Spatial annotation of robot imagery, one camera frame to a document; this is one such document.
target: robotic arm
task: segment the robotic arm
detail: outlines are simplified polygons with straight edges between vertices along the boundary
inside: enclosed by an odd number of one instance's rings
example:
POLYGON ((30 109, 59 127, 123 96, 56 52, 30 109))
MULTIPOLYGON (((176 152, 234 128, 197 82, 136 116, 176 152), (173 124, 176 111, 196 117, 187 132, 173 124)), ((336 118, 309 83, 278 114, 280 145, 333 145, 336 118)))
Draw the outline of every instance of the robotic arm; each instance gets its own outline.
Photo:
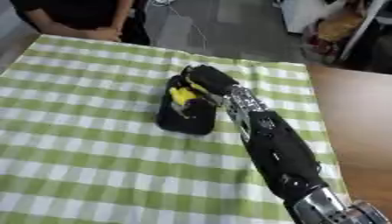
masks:
POLYGON ((306 143, 248 88, 210 66, 189 66, 181 76, 196 95, 226 108, 255 167, 297 224, 389 223, 366 202, 343 205, 319 176, 320 165, 306 143))

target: cable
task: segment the cable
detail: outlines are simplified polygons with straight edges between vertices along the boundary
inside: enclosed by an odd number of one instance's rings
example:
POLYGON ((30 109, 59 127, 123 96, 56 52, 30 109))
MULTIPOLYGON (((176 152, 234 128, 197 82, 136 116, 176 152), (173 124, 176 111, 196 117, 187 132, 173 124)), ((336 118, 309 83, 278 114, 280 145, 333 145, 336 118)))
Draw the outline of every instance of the cable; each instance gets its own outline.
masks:
MULTIPOLYGON (((182 18, 181 16, 173 7, 172 7, 172 1, 173 0, 166 0, 165 3, 160 3, 157 0, 152 0, 152 5, 157 6, 157 7, 168 7, 174 14, 176 14, 178 17, 182 18)), ((207 37, 204 35, 204 33, 201 31, 201 29, 194 23, 192 23, 192 26, 196 29, 196 31, 199 33, 199 35, 203 38, 203 50, 205 51, 207 49, 207 37)))

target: floor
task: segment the floor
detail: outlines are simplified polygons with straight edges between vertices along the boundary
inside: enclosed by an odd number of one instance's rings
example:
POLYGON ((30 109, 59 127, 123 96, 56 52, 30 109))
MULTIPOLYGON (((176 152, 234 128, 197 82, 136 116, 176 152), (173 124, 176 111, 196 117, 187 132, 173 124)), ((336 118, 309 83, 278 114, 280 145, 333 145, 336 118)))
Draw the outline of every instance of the floor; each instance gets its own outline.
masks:
MULTIPOLYGON (((171 8, 151 2, 146 28, 154 46, 232 59, 304 62, 299 36, 285 31, 272 0, 177 0, 171 8)), ((0 0, 0 27, 1 72, 38 34, 20 21, 9 0, 0 0)))

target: black pouch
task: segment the black pouch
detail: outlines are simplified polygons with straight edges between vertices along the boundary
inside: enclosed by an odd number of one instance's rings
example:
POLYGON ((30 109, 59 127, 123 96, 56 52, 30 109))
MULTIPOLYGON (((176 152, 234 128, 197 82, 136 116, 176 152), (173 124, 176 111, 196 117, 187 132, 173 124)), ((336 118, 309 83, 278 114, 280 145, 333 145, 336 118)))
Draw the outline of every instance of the black pouch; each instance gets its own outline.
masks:
POLYGON ((185 118, 172 107, 170 88, 176 87, 180 81, 179 75, 171 77, 166 84, 166 90, 157 114, 157 125, 163 130, 176 131, 191 135, 207 135, 214 129, 216 107, 203 99, 192 100, 192 105, 186 110, 189 118, 185 118))

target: wooden surface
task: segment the wooden surface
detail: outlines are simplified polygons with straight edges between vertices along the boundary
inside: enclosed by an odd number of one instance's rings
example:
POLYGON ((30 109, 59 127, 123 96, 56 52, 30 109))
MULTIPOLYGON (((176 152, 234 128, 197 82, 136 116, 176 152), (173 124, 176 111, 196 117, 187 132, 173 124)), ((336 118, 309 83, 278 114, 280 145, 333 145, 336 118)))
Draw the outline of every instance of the wooden surface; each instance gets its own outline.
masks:
POLYGON ((318 104, 353 200, 392 219, 392 75, 309 66, 318 104))

